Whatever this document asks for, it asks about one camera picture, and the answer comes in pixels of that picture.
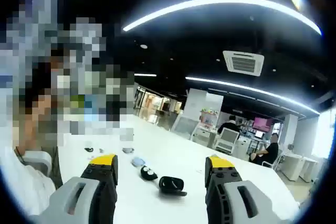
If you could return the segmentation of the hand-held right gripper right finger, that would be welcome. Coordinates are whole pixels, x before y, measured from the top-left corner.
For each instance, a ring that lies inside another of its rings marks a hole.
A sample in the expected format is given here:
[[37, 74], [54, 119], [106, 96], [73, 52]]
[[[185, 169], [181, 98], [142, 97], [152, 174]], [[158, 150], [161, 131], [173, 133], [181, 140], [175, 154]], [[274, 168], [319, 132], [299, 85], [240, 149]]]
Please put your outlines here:
[[292, 223], [299, 205], [271, 169], [233, 157], [205, 160], [208, 223]]

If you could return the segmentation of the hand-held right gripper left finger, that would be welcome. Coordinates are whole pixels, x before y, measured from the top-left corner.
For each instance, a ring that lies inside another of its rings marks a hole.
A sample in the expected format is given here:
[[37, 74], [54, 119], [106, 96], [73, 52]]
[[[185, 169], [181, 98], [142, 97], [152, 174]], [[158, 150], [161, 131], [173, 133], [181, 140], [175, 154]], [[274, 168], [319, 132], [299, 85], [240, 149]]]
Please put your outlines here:
[[34, 223], [113, 223], [117, 202], [118, 157], [92, 159], [80, 177], [58, 188]]

